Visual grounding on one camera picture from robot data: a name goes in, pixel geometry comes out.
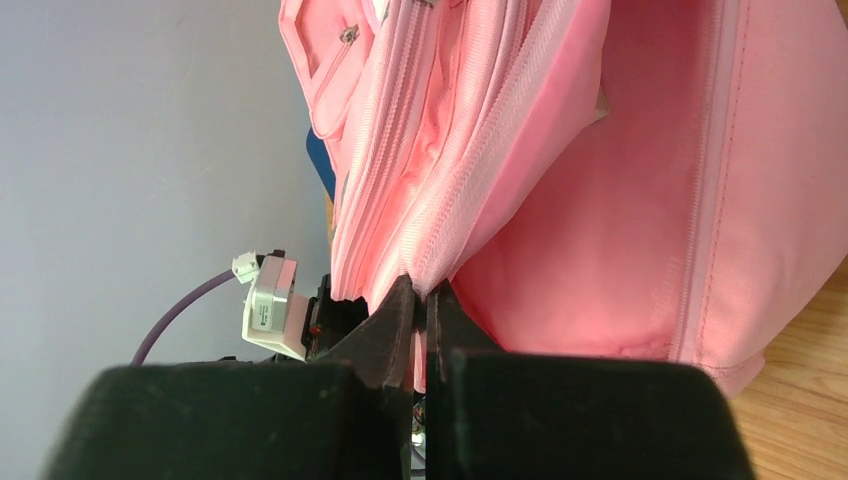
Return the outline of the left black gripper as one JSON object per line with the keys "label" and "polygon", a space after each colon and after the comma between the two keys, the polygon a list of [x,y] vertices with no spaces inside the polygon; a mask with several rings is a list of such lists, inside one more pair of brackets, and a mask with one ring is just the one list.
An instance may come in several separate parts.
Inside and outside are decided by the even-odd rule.
{"label": "left black gripper", "polygon": [[331,298],[331,277],[322,277],[316,294],[308,298],[301,342],[305,360],[314,361],[327,354],[367,317],[368,306],[360,297],[336,301]]}

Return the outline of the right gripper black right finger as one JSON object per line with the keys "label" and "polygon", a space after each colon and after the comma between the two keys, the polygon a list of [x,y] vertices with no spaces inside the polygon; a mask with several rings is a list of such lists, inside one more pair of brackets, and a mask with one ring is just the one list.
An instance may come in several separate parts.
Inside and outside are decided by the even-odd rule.
{"label": "right gripper black right finger", "polygon": [[751,479],[731,409],[680,364],[508,353],[449,283],[426,300],[431,479]]}

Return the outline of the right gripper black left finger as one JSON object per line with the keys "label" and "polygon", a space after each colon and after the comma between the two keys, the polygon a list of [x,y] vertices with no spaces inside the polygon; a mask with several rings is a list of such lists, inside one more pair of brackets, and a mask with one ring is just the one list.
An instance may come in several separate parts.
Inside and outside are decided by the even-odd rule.
{"label": "right gripper black left finger", "polygon": [[374,313],[310,363],[238,361],[101,372],[46,479],[407,479],[416,294],[398,277]]}

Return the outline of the pink student backpack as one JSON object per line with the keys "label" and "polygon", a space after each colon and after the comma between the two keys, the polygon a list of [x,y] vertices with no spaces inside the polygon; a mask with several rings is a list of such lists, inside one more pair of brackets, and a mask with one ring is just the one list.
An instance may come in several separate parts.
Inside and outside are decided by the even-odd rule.
{"label": "pink student backpack", "polygon": [[847,254],[832,1],[285,1],[331,294],[449,280],[508,350],[734,395]]}

